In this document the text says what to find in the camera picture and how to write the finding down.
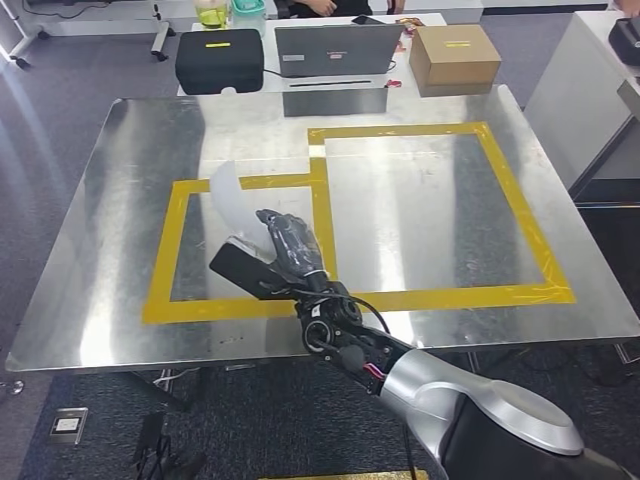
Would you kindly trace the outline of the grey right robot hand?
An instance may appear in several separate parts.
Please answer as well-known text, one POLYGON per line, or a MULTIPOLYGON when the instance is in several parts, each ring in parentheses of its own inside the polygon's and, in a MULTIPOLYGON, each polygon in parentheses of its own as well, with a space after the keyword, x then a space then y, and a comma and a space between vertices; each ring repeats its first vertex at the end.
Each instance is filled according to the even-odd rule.
POLYGON ((256 216, 266 227, 284 271, 298 278, 325 272, 315 234, 303 219, 270 209, 257 210, 256 216))

